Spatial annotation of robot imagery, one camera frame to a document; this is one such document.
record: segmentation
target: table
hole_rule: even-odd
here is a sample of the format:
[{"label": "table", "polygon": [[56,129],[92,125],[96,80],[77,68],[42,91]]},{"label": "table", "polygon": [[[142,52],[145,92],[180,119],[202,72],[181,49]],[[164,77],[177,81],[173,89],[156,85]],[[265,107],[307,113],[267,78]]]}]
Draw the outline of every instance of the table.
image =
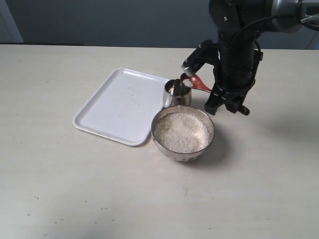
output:
[{"label": "table", "polygon": [[[175,78],[191,52],[1,45],[0,238],[318,238],[317,51],[264,50],[251,114],[219,109],[191,163],[73,127],[115,68]],[[212,86],[211,67],[199,75]]]}]

